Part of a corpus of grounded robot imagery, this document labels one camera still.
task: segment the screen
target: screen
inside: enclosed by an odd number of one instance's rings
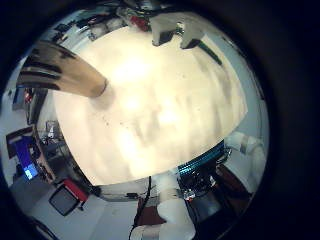
[[[23,168],[23,170],[29,180],[38,175],[38,171],[33,163],[31,163],[27,167]]]

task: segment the cable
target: cable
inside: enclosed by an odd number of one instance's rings
[[[138,226],[138,221],[140,219],[140,216],[142,214],[142,211],[143,209],[145,208],[148,200],[149,200],[149,197],[150,197],[150,191],[151,191],[151,176],[149,176],[149,185],[148,185],[148,190],[147,190],[147,195],[146,195],[146,198],[144,199],[142,205],[140,206],[140,208],[138,209],[137,211],[137,214],[136,216],[134,217],[134,221],[133,221],[133,225],[132,225],[132,228],[131,228],[131,231],[130,231],[130,234],[129,234],[129,240],[130,240],[130,237],[131,237],[131,234],[132,234],[132,231],[135,227]]]
[[[198,223],[198,216],[197,216],[196,210],[192,207],[189,201],[186,201],[186,202],[189,208],[191,209],[192,215],[194,216],[193,224],[196,225]]]
[[[147,192],[148,192],[148,190],[145,191],[145,192],[143,192],[143,193],[140,193],[139,196],[144,195],[144,194],[146,194]]]

